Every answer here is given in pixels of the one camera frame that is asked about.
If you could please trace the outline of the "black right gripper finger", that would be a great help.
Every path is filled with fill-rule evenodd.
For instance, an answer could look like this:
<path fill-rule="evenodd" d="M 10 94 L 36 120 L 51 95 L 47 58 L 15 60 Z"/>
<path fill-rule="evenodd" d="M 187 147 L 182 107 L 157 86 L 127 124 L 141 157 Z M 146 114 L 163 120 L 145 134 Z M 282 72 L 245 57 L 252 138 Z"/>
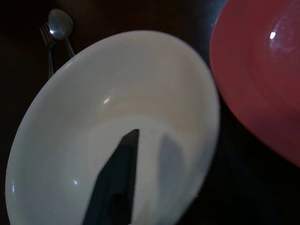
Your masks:
<path fill-rule="evenodd" d="M 99 172 L 90 198 L 84 225 L 131 224 L 139 129 L 124 135 Z"/>

